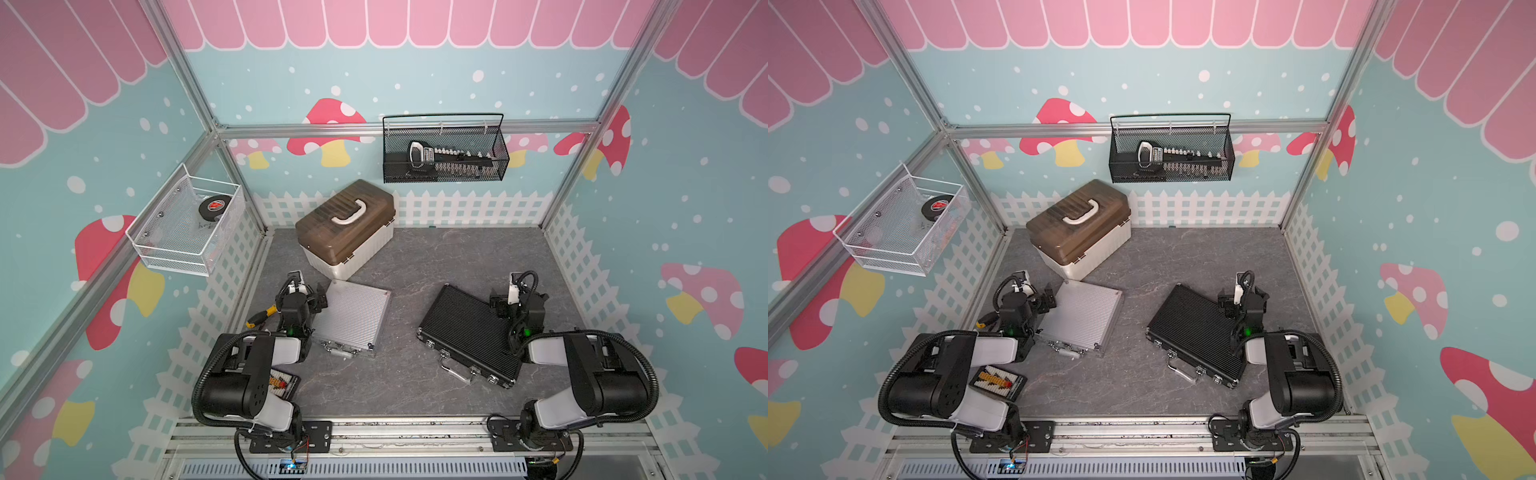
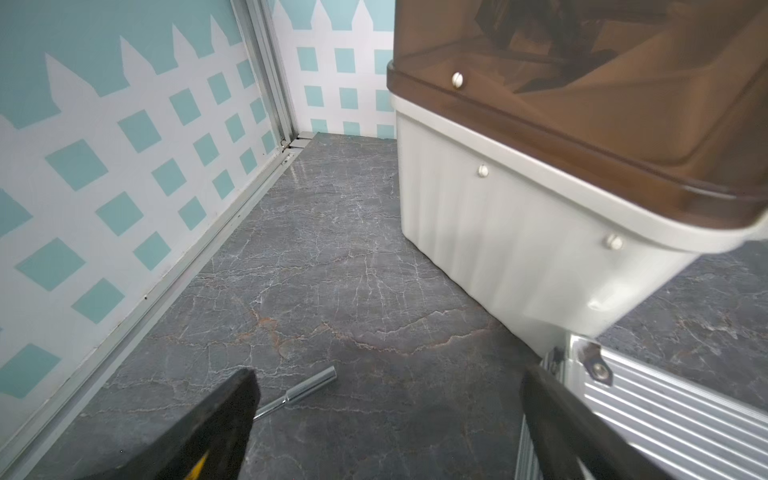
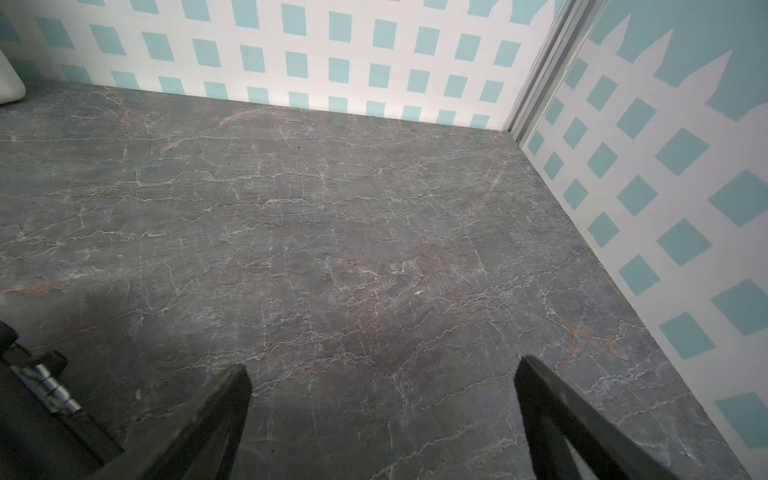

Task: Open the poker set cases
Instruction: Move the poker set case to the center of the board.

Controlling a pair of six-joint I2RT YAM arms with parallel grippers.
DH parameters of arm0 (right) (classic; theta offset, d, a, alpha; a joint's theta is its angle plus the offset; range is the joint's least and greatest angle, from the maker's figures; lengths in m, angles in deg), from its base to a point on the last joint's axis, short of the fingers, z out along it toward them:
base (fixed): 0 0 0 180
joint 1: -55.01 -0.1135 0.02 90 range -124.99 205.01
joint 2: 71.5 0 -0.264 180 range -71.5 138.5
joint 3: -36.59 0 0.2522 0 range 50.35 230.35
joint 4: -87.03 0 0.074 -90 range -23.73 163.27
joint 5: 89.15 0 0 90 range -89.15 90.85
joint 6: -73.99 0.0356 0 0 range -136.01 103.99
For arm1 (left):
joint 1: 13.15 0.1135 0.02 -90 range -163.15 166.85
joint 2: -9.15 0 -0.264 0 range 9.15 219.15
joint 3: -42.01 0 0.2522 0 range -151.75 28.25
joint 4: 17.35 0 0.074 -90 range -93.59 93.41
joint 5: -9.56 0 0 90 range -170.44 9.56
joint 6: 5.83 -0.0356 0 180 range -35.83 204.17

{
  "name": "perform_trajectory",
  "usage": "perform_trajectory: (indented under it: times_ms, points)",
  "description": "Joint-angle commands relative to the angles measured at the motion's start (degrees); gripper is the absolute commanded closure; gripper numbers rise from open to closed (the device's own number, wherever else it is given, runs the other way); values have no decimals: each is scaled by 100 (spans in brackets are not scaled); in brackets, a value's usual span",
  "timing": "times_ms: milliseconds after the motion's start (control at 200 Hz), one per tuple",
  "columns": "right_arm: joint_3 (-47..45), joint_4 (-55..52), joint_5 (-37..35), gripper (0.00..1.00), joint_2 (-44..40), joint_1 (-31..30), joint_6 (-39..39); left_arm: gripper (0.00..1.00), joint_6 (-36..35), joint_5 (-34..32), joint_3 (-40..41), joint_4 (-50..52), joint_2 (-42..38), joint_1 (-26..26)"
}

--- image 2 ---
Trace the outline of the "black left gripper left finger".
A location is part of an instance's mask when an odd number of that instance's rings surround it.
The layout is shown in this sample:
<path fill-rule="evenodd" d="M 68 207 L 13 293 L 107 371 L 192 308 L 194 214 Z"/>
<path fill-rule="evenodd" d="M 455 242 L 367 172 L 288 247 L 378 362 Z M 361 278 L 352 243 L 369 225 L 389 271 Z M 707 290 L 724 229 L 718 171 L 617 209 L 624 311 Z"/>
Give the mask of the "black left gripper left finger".
<path fill-rule="evenodd" d="M 156 441 L 92 479 L 236 479 L 260 401 L 255 372 L 236 371 Z"/>

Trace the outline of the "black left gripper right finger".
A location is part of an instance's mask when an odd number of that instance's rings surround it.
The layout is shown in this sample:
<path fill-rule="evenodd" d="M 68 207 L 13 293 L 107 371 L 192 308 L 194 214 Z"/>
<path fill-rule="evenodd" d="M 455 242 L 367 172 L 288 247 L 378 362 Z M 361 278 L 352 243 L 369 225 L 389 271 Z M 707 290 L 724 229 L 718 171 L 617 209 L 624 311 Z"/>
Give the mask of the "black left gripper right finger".
<path fill-rule="evenodd" d="M 521 384 L 526 425 L 545 479 L 668 479 L 539 365 Z"/>

